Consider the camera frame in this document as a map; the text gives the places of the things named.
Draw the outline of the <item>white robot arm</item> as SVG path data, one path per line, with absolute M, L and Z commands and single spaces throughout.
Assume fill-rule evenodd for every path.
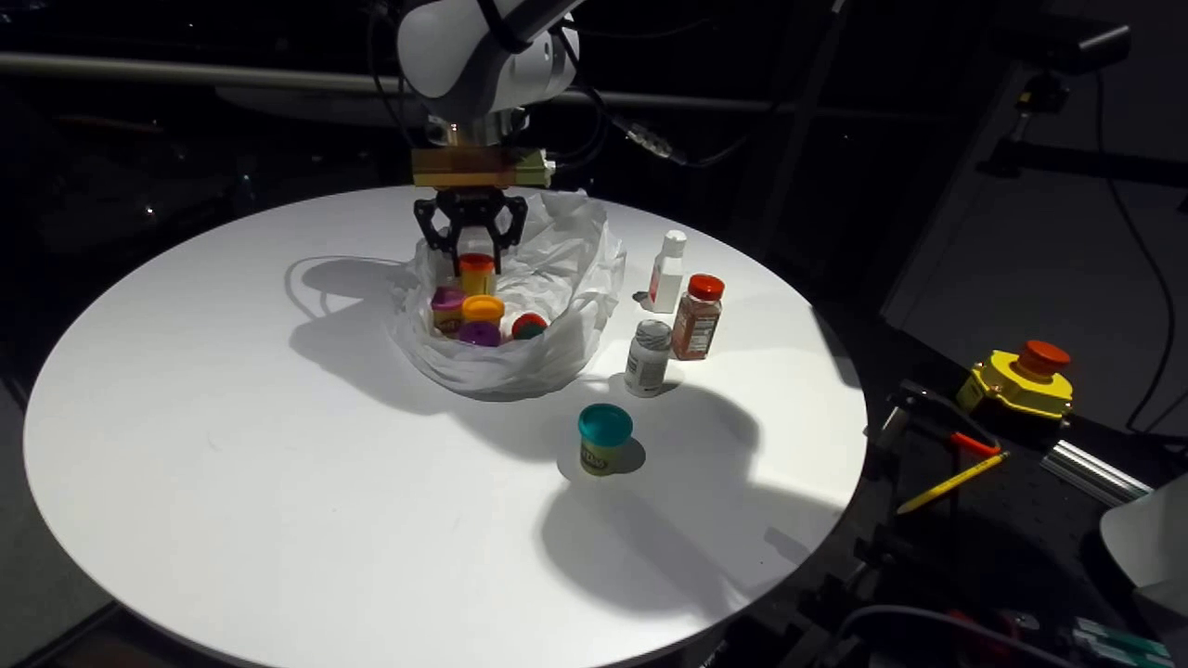
M 425 0 L 398 24 L 398 65 L 435 119 L 491 123 L 503 110 L 560 97 L 577 81 L 565 18 L 583 0 Z M 528 206 L 503 187 L 441 187 L 415 206 L 435 254 L 462 259 L 462 239 L 482 230 L 493 255 L 523 233 Z

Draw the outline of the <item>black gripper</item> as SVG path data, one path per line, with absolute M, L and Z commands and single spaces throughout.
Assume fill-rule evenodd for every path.
M 507 264 L 507 254 L 523 239 L 528 201 L 503 188 L 440 188 L 413 206 L 413 221 L 425 244 L 445 264 L 456 264 L 456 230 L 491 227 L 493 264 Z

